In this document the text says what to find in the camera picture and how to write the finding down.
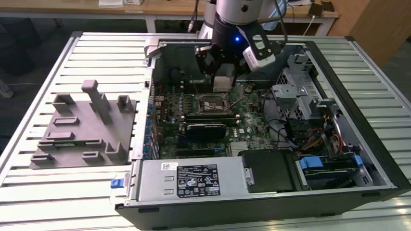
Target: metal slatted table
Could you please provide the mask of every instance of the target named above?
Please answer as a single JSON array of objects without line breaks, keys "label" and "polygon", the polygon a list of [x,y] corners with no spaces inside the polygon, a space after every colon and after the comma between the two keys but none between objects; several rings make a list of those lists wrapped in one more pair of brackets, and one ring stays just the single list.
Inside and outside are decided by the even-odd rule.
[{"label": "metal slatted table", "polygon": [[[142,64],[148,38],[193,39],[185,34],[82,33],[70,38],[0,157],[0,226],[2,231],[110,230],[134,231],[114,212],[113,203],[125,190],[110,190],[109,181],[130,170],[129,165],[30,170],[30,156],[54,111],[57,93],[86,100],[83,79],[95,79],[98,91],[116,99],[128,94],[146,107],[144,80],[150,69]],[[411,178],[411,105],[356,42],[341,37],[290,37],[312,40],[320,48],[361,112],[405,176]],[[136,113],[136,123],[142,113]],[[132,137],[130,148],[137,144]],[[373,230],[411,229],[411,193],[373,202],[340,216],[194,228],[190,230]]]}]

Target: motherboard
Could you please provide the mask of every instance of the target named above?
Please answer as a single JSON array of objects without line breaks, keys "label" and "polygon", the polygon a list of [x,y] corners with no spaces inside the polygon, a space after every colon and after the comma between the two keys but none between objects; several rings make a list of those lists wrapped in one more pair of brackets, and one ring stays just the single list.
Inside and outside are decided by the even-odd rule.
[{"label": "motherboard", "polygon": [[270,149],[261,92],[252,83],[237,83],[229,93],[184,93],[174,86],[158,86],[158,158],[236,156],[242,150]]}]

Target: gray plastic mount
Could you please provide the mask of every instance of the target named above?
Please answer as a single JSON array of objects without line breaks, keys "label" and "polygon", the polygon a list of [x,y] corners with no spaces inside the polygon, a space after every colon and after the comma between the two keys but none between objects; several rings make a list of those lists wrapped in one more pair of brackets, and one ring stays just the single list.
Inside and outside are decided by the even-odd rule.
[{"label": "gray plastic mount", "polygon": [[55,112],[31,156],[30,169],[122,165],[128,160],[136,101],[118,96],[108,101],[97,81],[85,80],[81,90],[90,101],[58,94]]}]

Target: black chassis frame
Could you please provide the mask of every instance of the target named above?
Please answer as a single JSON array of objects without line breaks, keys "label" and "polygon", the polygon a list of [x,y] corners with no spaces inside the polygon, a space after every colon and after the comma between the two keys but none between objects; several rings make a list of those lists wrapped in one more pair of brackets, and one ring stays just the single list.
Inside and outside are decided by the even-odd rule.
[{"label": "black chassis frame", "polygon": [[[162,42],[208,42],[206,39],[161,39]],[[313,41],[288,41],[305,44],[320,71],[340,99],[341,106],[358,129],[370,152],[394,187],[333,192],[312,195],[290,195],[270,198],[238,199],[174,204],[124,205],[116,204],[117,213],[141,230],[165,230],[177,227],[268,221],[278,219],[324,217],[338,215],[360,205],[388,200],[411,190],[411,184],[394,163],[364,115],[356,106]]]}]

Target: power supply label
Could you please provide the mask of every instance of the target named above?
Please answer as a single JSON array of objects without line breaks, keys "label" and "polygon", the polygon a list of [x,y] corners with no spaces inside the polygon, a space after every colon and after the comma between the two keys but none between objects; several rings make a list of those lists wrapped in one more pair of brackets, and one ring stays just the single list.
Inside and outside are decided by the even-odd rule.
[{"label": "power supply label", "polygon": [[217,165],[177,167],[177,196],[180,198],[218,195]]}]

